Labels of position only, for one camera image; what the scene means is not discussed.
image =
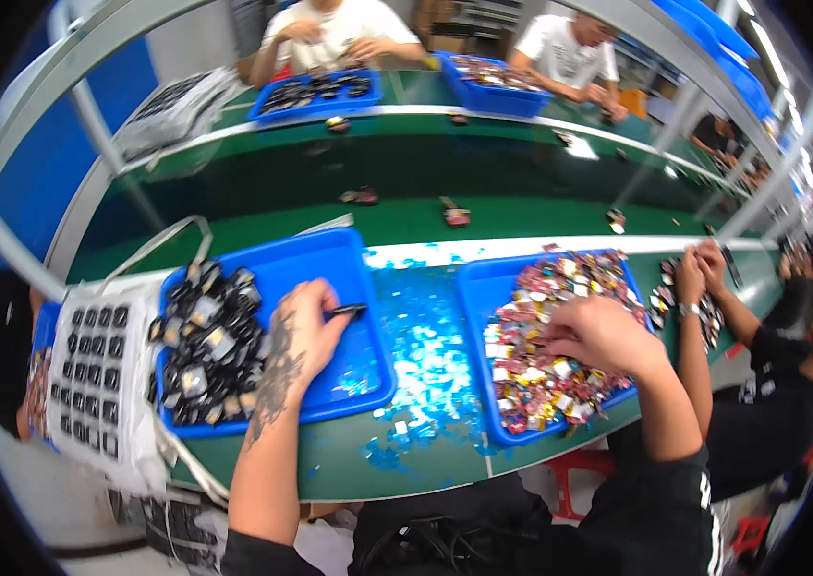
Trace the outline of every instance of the person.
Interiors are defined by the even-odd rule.
[[[784,291],[762,323],[787,330],[801,319],[813,318],[813,258],[804,244],[796,244],[781,255],[778,277]]]
[[[761,154],[756,154],[752,158],[752,171],[743,171],[742,179],[751,190],[758,190],[758,186],[765,183],[771,175],[771,167]]]
[[[710,292],[736,341],[752,353],[755,376],[711,395],[700,321],[683,307],[678,375],[706,439],[714,502],[780,477],[813,445],[813,321],[809,343],[778,336],[725,286],[725,268],[716,242],[705,240],[686,251],[676,279],[689,307]]]
[[[700,119],[691,133],[691,143],[712,156],[723,160],[727,166],[736,165],[736,157],[726,151],[730,140],[735,138],[733,126],[729,121],[723,120],[714,113],[709,113]]]
[[[618,31],[577,12],[573,18],[543,14],[532,20],[509,57],[509,65],[527,70],[558,98],[601,104],[612,121],[628,109],[619,102],[618,61],[612,40]],[[605,87],[594,83],[600,75]]]
[[[23,409],[35,320],[44,297],[12,270],[0,270],[0,426],[14,438],[29,439]]]
[[[419,39],[380,0],[302,0],[269,22],[252,63],[252,80],[261,88],[286,63],[304,74],[342,57],[373,60],[388,54],[425,60]]]
[[[317,279],[295,287],[272,315],[272,353],[230,483],[225,576],[321,573],[292,547],[297,420],[310,381],[349,322],[336,316],[324,323],[323,312],[338,305],[332,288]],[[366,502],[350,575],[553,573],[583,559],[595,574],[720,572],[706,451],[666,347],[618,302],[597,295],[559,307],[545,333],[553,353],[632,375],[646,457],[621,461],[579,527],[552,525],[544,501],[524,491],[516,474]]]

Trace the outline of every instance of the pen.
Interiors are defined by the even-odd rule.
[[[365,312],[366,308],[367,304],[346,304],[345,306],[340,306],[339,308],[333,308],[332,310],[327,311],[326,317],[332,318],[333,316],[338,316],[339,314],[352,312],[357,318],[358,316],[361,316],[363,312]]]

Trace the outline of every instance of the white wall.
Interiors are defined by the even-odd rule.
[[[237,62],[230,14],[228,0],[217,0],[147,32],[147,50],[161,85]]]
[[[42,442],[21,443],[0,426],[0,471],[45,546],[91,547],[140,536],[116,524],[103,482]]]

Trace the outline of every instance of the tattoo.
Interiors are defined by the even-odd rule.
[[[244,452],[250,450],[252,444],[259,440],[262,430],[278,420],[285,411],[288,388],[300,376],[304,352],[293,358],[291,356],[291,339],[295,333],[292,322],[294,314],[293,310],[283,311],[281,308],[275,312],[270,333],[272,349],[265,362],[265,373],[256,386],[256,409],[250,418],[250,427],[246,430]]]

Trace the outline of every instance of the cardboard box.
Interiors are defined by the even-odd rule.
[[[429,36],[427,48],[432,52],[442,50],[444,52],[460,54],[464,52],[466,41],[466,38],[458,36]]]
[[[316,520],[317,518],[339,512],[347,505],[347,502],[301,502],[300,520]]]

